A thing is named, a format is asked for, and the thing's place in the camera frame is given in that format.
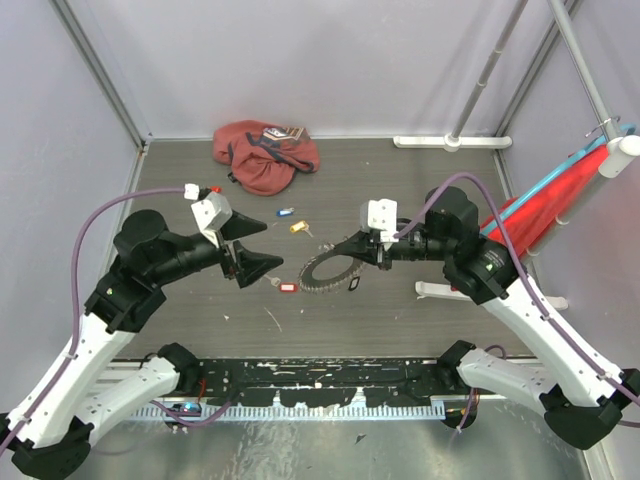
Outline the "silver key with black tag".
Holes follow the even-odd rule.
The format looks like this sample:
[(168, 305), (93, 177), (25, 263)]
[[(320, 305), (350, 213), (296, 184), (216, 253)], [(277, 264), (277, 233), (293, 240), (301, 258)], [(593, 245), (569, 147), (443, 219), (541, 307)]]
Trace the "silver key with black tag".
[(359, 286), (360, 280), (361, 280), (361, 277), (360, 277), (360, 276), (354, 277), (354, 278), (349, 282), (348, 290), (349, 290), (349, 291), (355, 291), (355, 290), (358, 288), (358, 286)]

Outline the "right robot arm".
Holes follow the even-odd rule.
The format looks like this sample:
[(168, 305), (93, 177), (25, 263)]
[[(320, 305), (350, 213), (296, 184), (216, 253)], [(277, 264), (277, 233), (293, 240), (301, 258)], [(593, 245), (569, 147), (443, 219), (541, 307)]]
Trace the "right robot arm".
[(398, 219), (392, 200), (366, 202), (360, 230), (333, 253), (381, 270), (395, 261), (442, 262), (450, 286), (499, 319), (543, 365), (537, 371), (459, 340), (437, 360), (442, 388), (494, 392), (538, 413), (577, 449), (599, 443), (638, 398), (638, 370), (619, 368), (577, 334), (507, 246), (481, 235), (478, 208), (463, 190), (431, 191), (426, 200), (421, 222)]

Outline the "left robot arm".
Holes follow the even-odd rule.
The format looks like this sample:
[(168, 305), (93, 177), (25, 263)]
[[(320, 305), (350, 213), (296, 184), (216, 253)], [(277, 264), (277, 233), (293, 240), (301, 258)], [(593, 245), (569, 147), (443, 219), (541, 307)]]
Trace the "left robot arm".
[(202, 379), (198, 359), (178, 343), (163, 346), (136, 372), (97, 395), (89, 390), (114, 357), (165, 302), (164, 286), (218, 265), (245, 288), (283, 264), (240, 242), (266, 230), (233, 212), (230, 226), (209, 239), (169, 230), (146, 209), (131, 214), (114, 238), (118, 252), (85, 303), (72, 337), (47, 374), (16, 408), (1, 416), (1, 443), (28, 477), (65, 479), (92, 447), (143, 405), (174, 392), (188, 396)]

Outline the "key with blue tag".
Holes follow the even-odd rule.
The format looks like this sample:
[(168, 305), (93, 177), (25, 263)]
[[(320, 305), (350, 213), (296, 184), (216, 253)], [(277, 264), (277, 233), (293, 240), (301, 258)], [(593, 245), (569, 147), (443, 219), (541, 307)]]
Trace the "key with blue tag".
[(289, 216), (292, 216), (294, 214), (294, 212), (295, 212), (294, 208), (283, 208), (283, 209), (279, 209), (276, 212), (276, 216), (280, 217), (280, 218), (289, 217)]

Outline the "key with red white tag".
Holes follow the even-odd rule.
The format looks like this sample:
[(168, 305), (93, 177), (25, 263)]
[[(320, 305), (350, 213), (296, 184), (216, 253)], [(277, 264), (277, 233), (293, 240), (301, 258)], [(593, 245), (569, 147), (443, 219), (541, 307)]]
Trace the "key with red white tag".
[(266, 275), (270, 285), (277, 288), (281, 293), (296, 293), (299, 290), (298, 284), (295, 282), (284, 282), (279, 277), (271, 277)]

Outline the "key with yellow tag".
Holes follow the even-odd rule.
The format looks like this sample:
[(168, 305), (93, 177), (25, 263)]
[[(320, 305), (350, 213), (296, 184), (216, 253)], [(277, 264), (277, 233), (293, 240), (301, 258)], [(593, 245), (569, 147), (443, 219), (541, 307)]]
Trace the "key with yellow tag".
[(301, 220), (301, 221), (298, 221), (298, 222), (292, 224), (289, 227), (289, 230), (293, 234), (306, 233), (310, 237), (313, 236), (313, 234), (311, 233), (309, 224), (304, 220)]

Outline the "red crumpled shirt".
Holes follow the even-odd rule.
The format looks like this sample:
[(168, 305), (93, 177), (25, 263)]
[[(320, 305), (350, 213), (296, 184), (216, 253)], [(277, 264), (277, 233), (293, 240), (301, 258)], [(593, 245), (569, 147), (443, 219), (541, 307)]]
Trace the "red crumpled shirt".
[(313, 174), (321, 160), (304, 127), (257, 120), (224, 125), (213, 134), (213, 159), (230, 168), (230, 178), (247, 192), (274, 196), (297, 174)]

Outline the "white rack base bar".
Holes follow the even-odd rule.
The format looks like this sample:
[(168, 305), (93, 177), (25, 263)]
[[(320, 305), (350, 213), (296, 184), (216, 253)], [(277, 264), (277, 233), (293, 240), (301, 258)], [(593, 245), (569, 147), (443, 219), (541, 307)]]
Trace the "white rack base bar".
[(503, 150), (509, 148), (513, 140), (510, 136), (503, 137), (452, 137), (443, 136), (394, 136), (393, 143), (397, 148), (404, 149), (442, 149), (456, 152), (461, 149)]

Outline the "red cloth on hanger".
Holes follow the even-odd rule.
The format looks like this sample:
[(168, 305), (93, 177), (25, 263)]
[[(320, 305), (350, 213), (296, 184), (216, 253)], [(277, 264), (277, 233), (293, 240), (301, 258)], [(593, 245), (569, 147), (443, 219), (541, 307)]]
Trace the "red cloth on hanger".
[[(509, 255), (507, 240), (511, 241), (520, 259), (538, 250), (560, 217), (596, 176), (600, 165), (607, 157), (607, 147), (600, 147), (588, 154), (512, 214), (506, 223), (503, 223), (504, 230), (499, 228), (493, 216), (489, 217), (481, 226), (481, 235), (485, 238), (481, 250), (494, 251), (503, 259)], [(517, 197), (505, 202), (499, 208), (499, 214)]]

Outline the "grey rack pole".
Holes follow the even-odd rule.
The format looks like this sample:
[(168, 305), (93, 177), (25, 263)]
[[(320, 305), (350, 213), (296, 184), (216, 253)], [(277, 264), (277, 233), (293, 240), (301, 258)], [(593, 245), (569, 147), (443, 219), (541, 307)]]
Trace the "grey rack pole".
[(510, 39), (524, 9), (526, 8), (528, 1), (519, 0), (514, 3), (514, 8), (511, 11), (507, 22), (502, 29), (491, 53), (489, 54), (487, 61), (476, 81), (476, 84), (467, 98), (465, 105), (456, 120), (452, 131), (449, 133), (452, 137), (461, 137), (461, 133), (469, 120), (471, 113), (473, 112), (478, 100), (486, 88), (489, 78), (496, 67), (499, 58), (502, 55), (504, 48), (506, 47), (508, 40)]

